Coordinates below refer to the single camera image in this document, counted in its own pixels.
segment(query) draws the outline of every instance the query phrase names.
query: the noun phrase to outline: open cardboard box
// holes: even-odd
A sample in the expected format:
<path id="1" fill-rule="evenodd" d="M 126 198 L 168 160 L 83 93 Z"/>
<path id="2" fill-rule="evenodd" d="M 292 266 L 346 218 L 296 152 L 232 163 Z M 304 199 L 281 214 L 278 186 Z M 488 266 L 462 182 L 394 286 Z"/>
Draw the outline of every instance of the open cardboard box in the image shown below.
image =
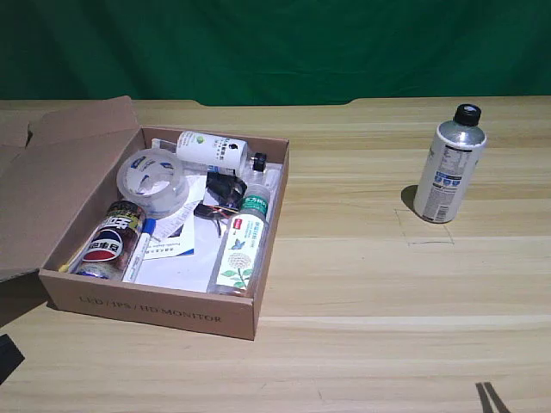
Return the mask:
<path id="1" fill-rule="evenodd" d="M 229 297 L 57 272 L 120 199 L 116 173 L 153 138 L 176 142 L 178 129 L 141 127 L 129 97 L 0 126 L 0 280 L 36 271 L 62 311 L 254 339 L 288 177 L 288 141 L 222 134 L 282 164 L 261 276 L 253 297 Z"/>

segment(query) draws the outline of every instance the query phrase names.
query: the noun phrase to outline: roll of tape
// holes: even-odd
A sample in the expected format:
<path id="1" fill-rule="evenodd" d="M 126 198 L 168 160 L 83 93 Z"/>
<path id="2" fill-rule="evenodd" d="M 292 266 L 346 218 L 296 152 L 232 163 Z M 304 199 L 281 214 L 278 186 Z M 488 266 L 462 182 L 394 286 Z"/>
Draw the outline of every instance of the roll of tape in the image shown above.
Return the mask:
<path id="1" fill-rule="evenodd" d="M 177 211 L 188 197 L 182 161 L 165 149 L 145 149 L 119 168 L 117 186 L 126 200 L 144 208 L 147 218 Z"/>

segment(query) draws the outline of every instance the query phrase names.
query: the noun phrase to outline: wood grain surface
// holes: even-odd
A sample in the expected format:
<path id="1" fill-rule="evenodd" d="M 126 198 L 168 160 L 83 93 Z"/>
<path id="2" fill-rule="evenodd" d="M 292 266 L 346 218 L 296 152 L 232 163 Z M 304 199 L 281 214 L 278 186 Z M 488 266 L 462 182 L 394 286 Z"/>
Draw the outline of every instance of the wood grain surface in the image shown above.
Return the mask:
<path id="1" fill-rule="evenodd" d="M 464 102 L 489 144 L 458 217 L 428 224 L 411 185 Z M 0 121 L 75 104 L 4 101 Z M 551 411 L 551 97 L 135 108 L 144 125 L 290 139 L 257 339 L 39 305 L 0 329 L 26 357 L 0 411 L 481 413 L 481 382 L 511 412 Z M 36 301 L 18 286 L 0 311 Z"/>

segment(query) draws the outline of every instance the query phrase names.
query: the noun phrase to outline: bottle cap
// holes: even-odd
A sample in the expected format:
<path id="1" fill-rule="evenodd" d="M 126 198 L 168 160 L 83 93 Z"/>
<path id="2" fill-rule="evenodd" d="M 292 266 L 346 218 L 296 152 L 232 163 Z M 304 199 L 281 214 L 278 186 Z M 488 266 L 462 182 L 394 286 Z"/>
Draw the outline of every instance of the bottle cap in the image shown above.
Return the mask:
<path id="1" fill-rule="evenodd" d="M 455 111 L 454 122 L 464 126 L 477 126 L 481 114 L 482 111 L 478 106 L 463 103 Z"/>
<path id="2" fill-rule="evenodd" d="M 252 164 L 253 170 L 264 172 L 266 169 L 266 154 L 262 152 L 255 153 Z"/>

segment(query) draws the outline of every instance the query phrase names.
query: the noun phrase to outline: green cloth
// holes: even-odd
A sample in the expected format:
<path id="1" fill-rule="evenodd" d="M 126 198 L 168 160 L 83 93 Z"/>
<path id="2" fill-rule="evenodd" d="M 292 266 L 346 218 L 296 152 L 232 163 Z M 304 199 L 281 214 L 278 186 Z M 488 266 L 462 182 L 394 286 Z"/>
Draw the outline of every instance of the green cloth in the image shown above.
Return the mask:
<path id="1" fill-rule="evenodd" d="M 3 0 L 0 99 L 551 94 L 548 0 Z"/>

